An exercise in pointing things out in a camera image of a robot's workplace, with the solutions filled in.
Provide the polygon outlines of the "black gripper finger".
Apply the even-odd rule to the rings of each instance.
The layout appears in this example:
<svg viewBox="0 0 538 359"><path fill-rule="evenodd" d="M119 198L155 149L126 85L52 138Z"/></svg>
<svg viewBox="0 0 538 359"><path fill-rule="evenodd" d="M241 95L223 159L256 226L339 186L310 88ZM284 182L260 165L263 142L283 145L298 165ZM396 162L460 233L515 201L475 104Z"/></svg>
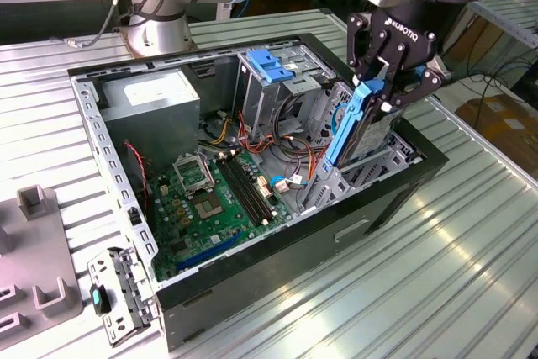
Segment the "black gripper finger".
<svg viewBox="0 0 538 359"><path fill-rule="evenodd" d="M346 62L358 80L369 81L387 67L390 82L402 71L404 44L397 43L391 26L380 25L361 13L352 13L347 20Z"/></svg>
<svg viewBox="0 0 538 359"><path fill-rule="evenodd" d="M453 82L452 73L441 62L428 62L408 71L398 71L392 80L385 76L380 98L382 110L402 109Z"/></svg>

